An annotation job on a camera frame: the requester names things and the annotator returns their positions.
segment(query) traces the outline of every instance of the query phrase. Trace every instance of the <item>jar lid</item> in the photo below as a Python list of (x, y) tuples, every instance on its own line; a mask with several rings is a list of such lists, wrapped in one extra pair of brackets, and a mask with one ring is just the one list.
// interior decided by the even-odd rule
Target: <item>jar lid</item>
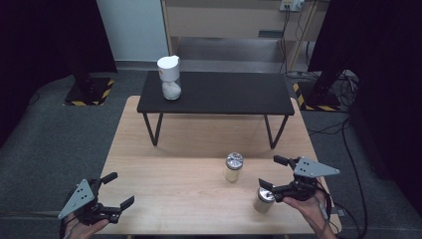
[(227, 155), (226, 165), (232, 170), (239, 170), (243, 166), (243, 156), (238, 152)]
[(271, 191), (269, 191), (269, 190), (267, 190), (263, 187), (260, 187), (260, 189), (258, 189), (258, 195), (259, 195), (261, 200), (263, 200), (264, 202), (268, 202), (268, 203), (274, 202), (274, 200), (276, 199), (274, 197), (273, 192), (271, 192)]

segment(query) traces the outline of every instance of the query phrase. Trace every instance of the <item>human hand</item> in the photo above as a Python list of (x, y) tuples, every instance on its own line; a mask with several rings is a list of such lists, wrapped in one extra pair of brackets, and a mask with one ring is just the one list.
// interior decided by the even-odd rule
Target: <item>human hand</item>
[(94, 234), (103, 230), (109, 224), (109, 221), (104, 219), (94, 225), (87, 226), (80, 223), (78, 218), (74, 218), (75, 214), (71, 213), (65, 220), (67, 224), (64, 239), (90, 239)]
[(285, 197), (283, 202), (298, 209), (302, 213), (317, 238), (336, 238), (335, 234), (329, 227), (329, 221), (324, 218), (324, 212), (321, 211), (320, 204), (322, 205), (322, 209), (324, 209), (325, 203), (325, 198), (322, 192), (317, 190), (316, 195), (306, 201), (298, 201), (292, 197)]

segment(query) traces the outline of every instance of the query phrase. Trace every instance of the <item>black shelf top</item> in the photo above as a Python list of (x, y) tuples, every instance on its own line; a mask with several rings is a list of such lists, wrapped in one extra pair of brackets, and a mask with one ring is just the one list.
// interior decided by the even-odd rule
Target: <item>black shelf top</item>
[(295, 110), (281, 74), (180, 72), (182, 93), (167, 100), (158, 72), (149, 72), (139, 113), (283, 115)]

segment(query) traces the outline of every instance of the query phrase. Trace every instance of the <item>black metal leg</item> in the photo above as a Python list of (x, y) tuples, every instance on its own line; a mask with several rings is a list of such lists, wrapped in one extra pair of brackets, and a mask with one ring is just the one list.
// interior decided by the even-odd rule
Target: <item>black metal leg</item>
[(146, 127), (148, 128), (149, 137), (151, 137), (152, 144), (154, 146), (158, 145), (158, 138), (159, 138), (159, 131), (161, 130), (161, 122), (162, 122), (162, 116), (163, 113), (159, 114), (157, 128), (155, 129), (155, 135), (152, 133), (151, 125), (149, 124), (148, 115), (146, 113), (143, 114), (143, 119), (145, 120)]
[(277, 146), (277, 143), (279, 142), (280, 136), (282, 135), (283, 130), (285, 129), (286, 122), (288, 121), (289, 116), (285, 116), (283, 118), (282, 125), (280, 126), (279, 132), (276, 135), (276, 139), (273, 141), (273, 136), (271, 135), (271, 129), (270, 129), (270, 123), (268, 122), (267, 115), (264, 115), (265, 119), (265, 125), (267, 126), (267, 133), (268, 133), (268, 139), (270, 140), (270, 147), (275, 148)]

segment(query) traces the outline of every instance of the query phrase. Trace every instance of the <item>yellow and black hazard tape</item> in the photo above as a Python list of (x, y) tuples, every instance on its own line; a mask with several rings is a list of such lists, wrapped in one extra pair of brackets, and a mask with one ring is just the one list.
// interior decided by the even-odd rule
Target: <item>yellow and black hazard tape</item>
[(296, 93), (296, 97), (298, 98), (299, 108), (302, 111), (317, 111), (317, 112), (338, 112), (340, 111), (340, 107), (331, 107), (331, 106), (307, 106), (304, 97), (302, 95), (301, 89), (299, 89), (298, 84), (293, 84), (293, 88)]
[(112, 84), (114, 84), (114, 80), (110, 79), (108, 81), (108, 84), (105, 88), (105, 91), (103, 92), (103, 96), (99, 101), (70, 101), (70, 102), (64, 102), (65, 106), (76, 106), (76, 107), (85, 107), (85, 106), (101, 106), (105, 101), (106, 97), (108, 97), (109, 92), (111, 91)]

